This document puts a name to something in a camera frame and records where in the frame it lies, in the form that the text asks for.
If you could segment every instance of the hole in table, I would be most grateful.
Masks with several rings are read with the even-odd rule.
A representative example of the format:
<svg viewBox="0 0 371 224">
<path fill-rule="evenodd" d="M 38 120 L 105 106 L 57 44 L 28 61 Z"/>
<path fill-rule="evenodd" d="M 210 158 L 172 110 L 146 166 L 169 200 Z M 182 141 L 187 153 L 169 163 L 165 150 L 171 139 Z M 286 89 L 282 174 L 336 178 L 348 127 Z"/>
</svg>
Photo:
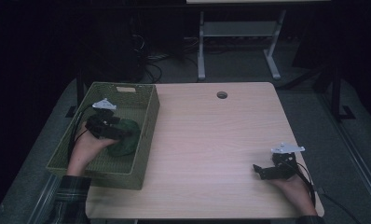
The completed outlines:
<svg viewBox="0 0 371 224">
<path fill-rule="evenodd" d="M 224 91 L 219 91 L 217 93 L 217 97 L 220 98 L 220 99 L 226 99 L 228 97 L 228 94 Z"/>
</svg>

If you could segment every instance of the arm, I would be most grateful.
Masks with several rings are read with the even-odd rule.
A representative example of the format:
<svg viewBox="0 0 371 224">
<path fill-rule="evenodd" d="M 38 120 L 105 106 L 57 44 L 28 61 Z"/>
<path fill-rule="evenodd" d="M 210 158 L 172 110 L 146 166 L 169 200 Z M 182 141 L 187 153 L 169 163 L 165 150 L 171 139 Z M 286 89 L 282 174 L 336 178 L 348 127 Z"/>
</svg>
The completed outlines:
<svg viewBox="0 0 371 224">
<path fill-rule="evenodd" d="M 54 207 L 46 223 L 89 223 L 85 213 L 90 178 L 83 177 L 88 164 L 112 139 L 97 139 L 82 125 L 66 175 L 55 196 Z"/>
<path fill-rule="evenodd" d="M 273 179 L 268 182 L 278 187 L 287 200 L 300 212 L 301 217 L 296 220 L 296 224 L 324 223 L 324 220 L 318 217 L 307 186 L 298 175 L 293 175 L 289 179 Z"/>
</svg>

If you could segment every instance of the green cloth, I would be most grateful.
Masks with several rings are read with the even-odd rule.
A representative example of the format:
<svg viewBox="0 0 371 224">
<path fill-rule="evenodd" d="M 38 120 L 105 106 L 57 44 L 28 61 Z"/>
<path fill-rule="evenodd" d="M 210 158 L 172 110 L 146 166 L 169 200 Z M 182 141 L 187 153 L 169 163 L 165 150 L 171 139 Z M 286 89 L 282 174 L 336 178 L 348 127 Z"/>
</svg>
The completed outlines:
<svg viewBox="0 0 371 224">
<path fill-rule="evenodd" d="M 122 119 L 118 124 L 114 125 L 114 127 L 125 132 L 130 132 L 131 136 L 123 136 L 119 139 L 118 143 L 109 146 L 107 148 L 108 154 L 112 157 L 120 157 L 134 152 L 139 143 L 141 133 L 139 125 L 134 120 Z"/>
</svg>

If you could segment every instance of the green plastic basket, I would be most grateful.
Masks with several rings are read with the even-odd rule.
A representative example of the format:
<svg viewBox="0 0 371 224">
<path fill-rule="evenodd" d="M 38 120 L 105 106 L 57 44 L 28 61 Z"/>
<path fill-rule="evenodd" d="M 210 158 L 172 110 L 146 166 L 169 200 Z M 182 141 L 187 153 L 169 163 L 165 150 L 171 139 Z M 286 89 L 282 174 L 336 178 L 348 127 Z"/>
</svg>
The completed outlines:
<svg viewBox="0 0 371 224">
<path fill-rule="evenodd" d="M 117 106 L 116 117 L 136 121 L 142 132 L 137 149 L 133 154 L 115 158 L 109 156 L 107 149 L 104 149 L 89 164 L 85 176 L 92 178 L 92 186 L 141 189 L 159 111 L 156 86 L 94 82 L 76 113 L 78 114 L 88 105 L 104 98 Z M 93 114 L 95 111 L 92 107 L 86 109 L 81 122 Z M 57 176 L 66 174 L 68 145 L 75 125 L 76 117 L 73 118 L 48 162 L 47 169 Z"/>
</svg>

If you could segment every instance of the floor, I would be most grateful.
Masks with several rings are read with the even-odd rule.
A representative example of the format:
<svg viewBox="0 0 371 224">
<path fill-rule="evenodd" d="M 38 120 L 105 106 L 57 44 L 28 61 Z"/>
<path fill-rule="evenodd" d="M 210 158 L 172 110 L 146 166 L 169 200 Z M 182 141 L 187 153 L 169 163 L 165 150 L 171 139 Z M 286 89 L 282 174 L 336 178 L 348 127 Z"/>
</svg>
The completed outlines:
<svg viewBox="0 0 371 224">
<path fill-rule="evenodd" d="M 247 46 L 223 45 L 209 49 L 206 54 L 206 80 L 203 82 L 271 82 L 276 87 L 301 76 L 307 69 L 292 67 L 298 46 L 297 41 L 281 41 L 274 59 L 282 74 L 281 80 L 273 80 L 263 57 L 269 39 L 248 40 Z M 192 48 L 192 40 L 186 41 Z M 197 52 L 191 50 L 183 60 L 165 58 L 165 52 L 157 52 L 147 66 L 160 83 L 197 82 Z M 313 91 L 315 77 L 302 82 L 291 90 L 280 90 L 278 95 L 293 129 L 295 139 L 307 150 L 303 152 L 316 189 L 344 205 L 360 220 L 371 223 L 371 188 L 360 171 L 354 150 L 363 158 L 371 172 L 371 117 L 358 100 L 352 86 L 342 81 L 341 104 L 350 107 L 356 119 L 336 122 L 328 109 L 330 91 L 318 94 Z M 151 82 L 146 75 L 141 83 Z M 48 160 L 59 143 L 70 118 L 69 108 L 76 105 L 76 82 L 69 83 L 52 110 L 46 125 L 36 139 L 28 158 L 7 192 L 0 207 L 1 223 L 41 223 L 44 220 L 53 192 L 59 180 L 45 169 Z M 325 209 L 326 223 L 352 223 L 337 205 L 320 196 Z M 133 223 L 133 220 L 92 220 L 92 223 Z M 293 220 L 272 220 L 271 223 L 294 223 Z"/>
</svg>

